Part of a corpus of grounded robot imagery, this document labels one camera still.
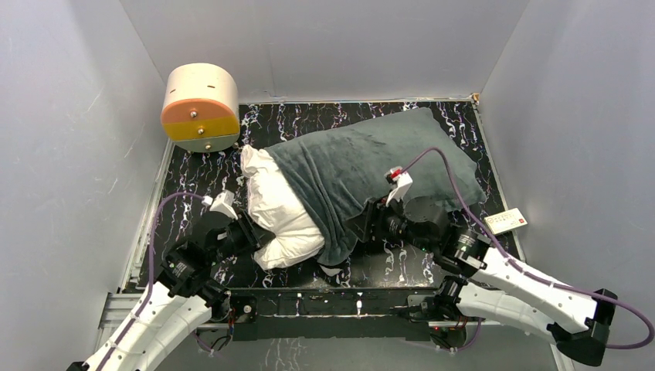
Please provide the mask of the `black front mounting rail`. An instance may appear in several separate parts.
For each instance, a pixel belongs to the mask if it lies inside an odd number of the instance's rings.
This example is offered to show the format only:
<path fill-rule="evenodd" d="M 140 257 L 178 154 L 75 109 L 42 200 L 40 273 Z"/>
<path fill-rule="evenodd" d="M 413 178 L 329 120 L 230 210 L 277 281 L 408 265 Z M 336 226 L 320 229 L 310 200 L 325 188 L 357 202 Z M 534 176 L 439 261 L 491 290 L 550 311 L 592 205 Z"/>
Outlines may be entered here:
<path fill-rule="evenodd" d="M 231 292 L 236 340 L 400 337 L 427 340 L 438 322 L 453 319 L 438 308 L 433 289 L 239 289 Z"/>

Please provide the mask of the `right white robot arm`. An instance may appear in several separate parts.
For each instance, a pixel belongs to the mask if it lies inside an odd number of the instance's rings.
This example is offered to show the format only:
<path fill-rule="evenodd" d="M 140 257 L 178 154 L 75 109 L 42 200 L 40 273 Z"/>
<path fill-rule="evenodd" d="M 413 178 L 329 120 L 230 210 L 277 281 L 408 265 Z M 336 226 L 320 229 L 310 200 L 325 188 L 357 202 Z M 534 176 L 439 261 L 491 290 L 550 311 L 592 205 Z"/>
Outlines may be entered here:
<path fill-rule="evenodd" d="M 408 296 L 407 319 L 490 319 L 537 335 L 578 363 L 601 365 L 615 305 L 516 271 L 488 237 L 450 222 L 435 203 L 369 199 L 346 226 L 364 243 L 387 240 L 424 250 L 447 273 L 433 298 Z"/>

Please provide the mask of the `zebra and grey pillowcase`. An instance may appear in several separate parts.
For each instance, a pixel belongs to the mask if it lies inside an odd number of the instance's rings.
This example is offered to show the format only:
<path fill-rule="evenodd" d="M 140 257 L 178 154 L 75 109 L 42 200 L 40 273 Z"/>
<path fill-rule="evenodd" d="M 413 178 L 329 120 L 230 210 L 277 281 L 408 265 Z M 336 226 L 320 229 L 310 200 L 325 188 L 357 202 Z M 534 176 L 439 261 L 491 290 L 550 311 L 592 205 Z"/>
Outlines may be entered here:
<path fill-rule="evenodd" d="M 407 166 L 407 197 L 429 196 L 453 211 L 486 199 L 476 163 L 421 107 L 316 131 L 264 148 L 316 223 L 324 246 L 312 257 L 330 267 L 343 263 L 357 243 L 345 222 L 370 198 L 389 193 L 385 174 Z"/>

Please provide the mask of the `cream and orange cylindrical container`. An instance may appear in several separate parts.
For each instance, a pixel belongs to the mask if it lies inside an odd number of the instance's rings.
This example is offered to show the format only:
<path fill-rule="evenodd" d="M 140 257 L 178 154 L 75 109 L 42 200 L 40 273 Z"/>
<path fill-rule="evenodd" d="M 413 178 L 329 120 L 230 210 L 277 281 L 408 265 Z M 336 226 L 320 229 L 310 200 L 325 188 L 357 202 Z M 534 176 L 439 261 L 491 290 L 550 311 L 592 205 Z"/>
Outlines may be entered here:
<path fill-rule="evenodd" d="M 211 63 L 189 63 L 168 75 L 161 126 L 186 151 L 232 147 L 240 136 L 239 95 L 230 73 Z"/>

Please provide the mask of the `white tag card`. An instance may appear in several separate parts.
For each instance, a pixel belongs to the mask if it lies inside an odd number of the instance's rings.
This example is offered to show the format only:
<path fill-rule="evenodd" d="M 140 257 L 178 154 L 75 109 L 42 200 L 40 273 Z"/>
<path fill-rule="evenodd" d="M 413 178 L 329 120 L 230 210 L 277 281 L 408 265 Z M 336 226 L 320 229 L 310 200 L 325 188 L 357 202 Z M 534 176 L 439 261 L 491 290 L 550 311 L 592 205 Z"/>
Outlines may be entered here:
<path fill-rule="evenodd" d="M 503 211 L 502 213 L 485 216 L 484 223 L 495 236 L 528 225 L 528 221 L 525 219 L 519 208 L 513 208 Z"/>

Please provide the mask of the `white pillow insert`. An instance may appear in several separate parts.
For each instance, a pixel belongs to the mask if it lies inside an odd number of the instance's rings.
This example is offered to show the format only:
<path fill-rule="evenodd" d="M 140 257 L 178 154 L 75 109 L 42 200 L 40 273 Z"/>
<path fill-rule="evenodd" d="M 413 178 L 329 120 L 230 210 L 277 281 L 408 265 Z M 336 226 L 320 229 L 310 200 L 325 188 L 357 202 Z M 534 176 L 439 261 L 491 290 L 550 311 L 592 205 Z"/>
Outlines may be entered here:
<path fill-rule="evenodd" d="M 274 234 L 254 253 L 254 260 L 268 271 L 315 257 L 324 237 L 271 155 L 246 145 L 240 165 L 247 178 L 247 212 L 258 226 Z"/>

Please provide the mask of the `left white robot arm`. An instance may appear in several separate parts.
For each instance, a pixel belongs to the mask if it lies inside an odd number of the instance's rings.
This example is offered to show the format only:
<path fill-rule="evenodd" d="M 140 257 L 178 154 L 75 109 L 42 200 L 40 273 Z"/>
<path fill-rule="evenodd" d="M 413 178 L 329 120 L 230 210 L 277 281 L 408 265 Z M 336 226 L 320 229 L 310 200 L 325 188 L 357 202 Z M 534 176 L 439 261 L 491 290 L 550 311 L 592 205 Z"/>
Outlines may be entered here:
<path fill-rule="evenodd" d="M 225 259 L 253 254 L 275 237 L 248 215 L 207 212 L 172 245 L 154 279 L 113 335 L 71 370 L 153 370 L 206 322 L 253 322 L 256 299 L 233 294 L 212 276 Z"/>

